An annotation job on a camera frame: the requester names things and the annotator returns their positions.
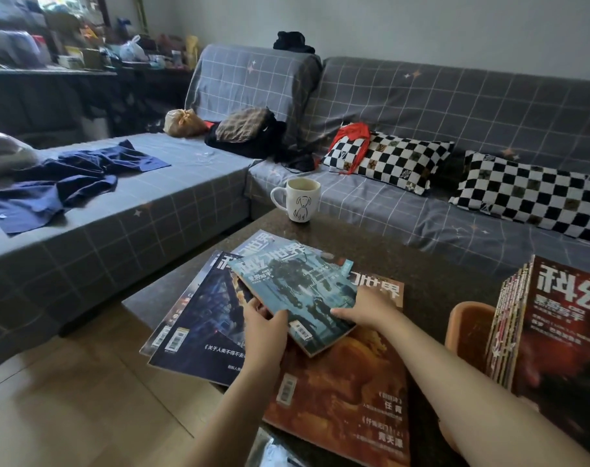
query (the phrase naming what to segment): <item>orange plastic container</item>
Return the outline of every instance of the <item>orange plastic container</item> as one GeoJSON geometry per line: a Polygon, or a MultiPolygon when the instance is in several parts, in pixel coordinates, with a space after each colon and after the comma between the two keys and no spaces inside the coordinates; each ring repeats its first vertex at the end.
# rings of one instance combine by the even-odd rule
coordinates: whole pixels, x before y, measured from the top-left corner
{"type": "MultiPolygon", "coordinates": [[[[464,301],[455,306],[449,317],[444,345],[464,361],[481,372],[485,372],[487,338],[492,327],[493,306],[477,301],[464,301]]],[[[457,453],[457,445],[442,422],[439,423],[442,436],[457,453]]]]}

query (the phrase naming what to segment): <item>white wall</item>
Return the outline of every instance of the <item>white wall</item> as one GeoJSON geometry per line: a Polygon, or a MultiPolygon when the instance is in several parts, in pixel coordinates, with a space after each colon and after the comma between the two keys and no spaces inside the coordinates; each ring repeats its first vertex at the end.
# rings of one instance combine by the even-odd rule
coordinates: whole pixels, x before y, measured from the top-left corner
{"type": "Polygon", "coordinates": [[[175,0],[185,34],[322,57],[362,56],[590,79],[590,0],[175,0]]]}
{"type": "MultiPolygon", "coordinates": [[[[139,16],[134,0],[105,0],[112,25],[117,25],[117,18],[128,18],[140,31],[139,16]]],[[[175,0],[143,0],[145,15],[148,18],[148,30],[152,37],[160,33],[182,36],[181,20],[176,9],[175,0]]]]}

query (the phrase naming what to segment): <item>red cloth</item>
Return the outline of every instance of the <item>red cloth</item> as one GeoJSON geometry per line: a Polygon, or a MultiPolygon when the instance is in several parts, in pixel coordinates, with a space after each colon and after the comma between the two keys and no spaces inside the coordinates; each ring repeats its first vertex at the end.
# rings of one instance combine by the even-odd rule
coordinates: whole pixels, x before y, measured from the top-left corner
{"type": "Polygon", "coordinates": [[[344,137],[348,137],[349,140],[356,140],[356,139],[364,139],[362,145],[360,146],[360,150],[355,156],[355,160],[351,167],[346,173],[347,175],[351,175],[355,172],[355,169],[360,165],[360,162],[364,157],[367,155],[368,146],[371,142],[371,132],[367,125],[364,123],[352,123],[351,125],[343,126],[338,130],[336,133],[336,137],[334,138],[333,142],[331,143],[330,150],[336,145],[336,143],[344,137]]]}

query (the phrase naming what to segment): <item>dog drawing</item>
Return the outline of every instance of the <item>dog drawing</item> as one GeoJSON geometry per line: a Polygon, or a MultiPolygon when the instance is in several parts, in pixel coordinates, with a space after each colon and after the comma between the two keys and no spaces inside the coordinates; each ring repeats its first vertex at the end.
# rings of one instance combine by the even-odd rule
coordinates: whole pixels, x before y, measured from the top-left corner
{"type": "Polygon", "coordinates": [[[293,213],[295,218],[298,220],[306,220],[308,217],[308,209],[306,208],[310,203],[312,203],[312,198],[307,196],[301,196],[297,199],[297,204],[301,206],[301,208],[295,210],[293,213]]]}

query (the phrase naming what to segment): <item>coffee table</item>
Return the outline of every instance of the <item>coffee table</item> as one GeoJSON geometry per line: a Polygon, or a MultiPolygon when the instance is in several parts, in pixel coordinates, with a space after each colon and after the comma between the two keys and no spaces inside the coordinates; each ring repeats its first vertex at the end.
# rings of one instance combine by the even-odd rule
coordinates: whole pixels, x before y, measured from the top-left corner
{"type": "MultiPolygon", "coordinates": [[[[279,210],[269,212],[182,264],[124,300],[123,305],[154,330],[214,250],[231,251],[260,229],[351,259],[357,272],[375,273],[405,283],[405,314],[443,344],[449,314],[457,303],[481,301],[496,305],[500,282],[489,276],[331,217],[317,215],[301,225],[291,222],[279,210]]],[[[442,438],[438,417],[411,379],[408,393],[411,465],[465,466],[464,460],[442,438]]],[[[263,428],[311,467],[358,465],[271,426],[263,428]]]]}

